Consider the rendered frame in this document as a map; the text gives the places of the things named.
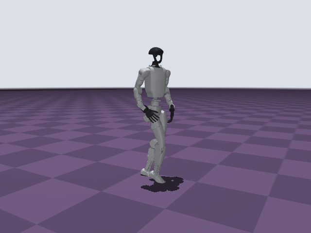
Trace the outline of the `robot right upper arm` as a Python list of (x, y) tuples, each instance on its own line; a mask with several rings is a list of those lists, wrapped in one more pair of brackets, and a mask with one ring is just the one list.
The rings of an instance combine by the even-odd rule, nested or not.
[(149, 68), (141, 68), (138, 72), (138, 78), (136, 80), (136, 84), (134, 88), (138, 89), (138, 94), (142, 93), (142, 89), (141, 86), (145, 80), (146, 77), (148, 77), (150, 73), (150, 69)]

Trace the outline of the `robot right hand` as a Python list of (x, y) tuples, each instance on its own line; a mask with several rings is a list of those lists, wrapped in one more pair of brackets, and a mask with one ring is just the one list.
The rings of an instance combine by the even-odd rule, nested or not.
[[(149, 118), (149, 120), (152, 122), (152, 123), (154, 123), (153, 121), (155, 121), (154, 119), (156, 119), (156, 120), (158, 120), (157, 118), (159, 118), (156, 114), (154, 114), (153, 112), (155, 112), (155, 113), (158, 113), (157, 111), (154, 111), (154, 110), (151, 110), (151, 109), (149, 109), (146, 105), (144, 105), (146, 108), (144, 109), (144, 111), (142, 110), (142, 112), (144, 112), (145, 114), (146, 114), (146, 116)], [(156, 117), (154, 117), (154, 116), (156, 116)], [(153, 118), (154, 119), (153, 119)], [(153, 120), (151, 120), (151, 119)], [(156, 122), (156, 121), (155, 121)]]

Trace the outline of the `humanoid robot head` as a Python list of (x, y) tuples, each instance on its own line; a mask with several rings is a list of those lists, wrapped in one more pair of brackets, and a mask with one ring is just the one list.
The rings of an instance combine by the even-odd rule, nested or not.
[[(158, 48), (158, 47), (154, 47), (154, 48), (151, 48), (151, 49), (149, 50), (149, 54), (152, 54), (153, 57), (154, 57), (154, 60), (155, 60), (155, 61), (152, 62), (152, 65), (155, 65), (155, 67), (160, 68), (160, 67), (158, 66), (158, 64), (161, 63), (161, 61), (162, 61), (163, 50), (160, 49), (160, 48)], [(156, 60), (157, 55), (160, 55), (160, 61), (157, 61), (157, 60)], [(152, 65), (151, 65), (151, 66), (152, 66)]]

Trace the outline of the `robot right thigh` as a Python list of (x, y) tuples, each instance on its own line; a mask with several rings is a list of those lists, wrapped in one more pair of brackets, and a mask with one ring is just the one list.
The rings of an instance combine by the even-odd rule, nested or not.
[[(153, 113), (156, 114), (155, 112), (153, 112)], [(154, 116), (154, 117), (156, 117), (156, 116)], [(143, 115), (143, 118), (146, 122), (151, 122), (149, 120), (149, 118), (146, 116), (146, 114)], [(157, 118), (157, 119), (158, 120), (154, 119), (156, 122), (151, 119), (154, 122), (154, 123), (151, 123), (151, 130), (152, 130), (156, 140), (158, 141), (156, 144), (159, 144), (162, 148), (162, 151), (163, 151), (166, 148), (166, 146), (165, 146), (165, 134), (164, 134), (164, 129), (163, 129), (163, 126), (162, 126), (160, 119), (159, 118)]]

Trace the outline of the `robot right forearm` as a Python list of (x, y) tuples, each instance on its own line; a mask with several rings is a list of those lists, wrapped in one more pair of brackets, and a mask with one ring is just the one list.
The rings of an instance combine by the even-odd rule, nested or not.
[(144, 111), (144, 109), (146, 108), (144, 106), (144, 103), (143, 103), (143, 100), (142, 100), (142, 96), (140, 94), (138, 94), (138, 89), (137, 88), (134, 88), (133, 90), (134, 92), (134, 98), (136, 99), (136, 102), (137, 102), (137, 106)]

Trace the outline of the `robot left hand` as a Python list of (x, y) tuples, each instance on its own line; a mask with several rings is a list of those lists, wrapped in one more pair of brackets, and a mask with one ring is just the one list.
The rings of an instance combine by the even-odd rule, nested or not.
[(169, 111), (171, 112), (171, 119), (170, 120), (168, 120), (168, 122), (167, 123), (170, 123), (172, 120), (173, 120), (173, 116), (174, 116), (174, 105), (170, 105), (170, 109), (169, 109)]

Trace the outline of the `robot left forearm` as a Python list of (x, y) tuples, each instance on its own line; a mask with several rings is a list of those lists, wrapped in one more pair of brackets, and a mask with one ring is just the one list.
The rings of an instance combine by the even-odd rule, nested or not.
[[(166, 103), (167, 103), (167, 105), (168, 105), (168, 107), (169, 107), (169, 109), (170, 109), (170, 105), (171, 105), (171, 104), (174, 105), (174, 104), (173, 104), (173, 101), (172, 101), (172, 99), (171, 99), (170, 92), (167, 93), (166, 95), (164, 95), (164, 98), (165, 98)], [(174, 106), (174, 108), (175, 108), (175, 106)]]

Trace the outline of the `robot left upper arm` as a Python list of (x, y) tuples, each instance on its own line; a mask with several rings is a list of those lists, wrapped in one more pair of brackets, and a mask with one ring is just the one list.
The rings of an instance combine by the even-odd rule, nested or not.
[(166, 88), (165, 88), (165, 93), (164, 94), (167, 94), (169, 93), (169, 88), (167, 87), (168, 83), (169, 83), (169, 77), (170, 77), (170, 74), (171, 72), (169, 70), (166, 69)]

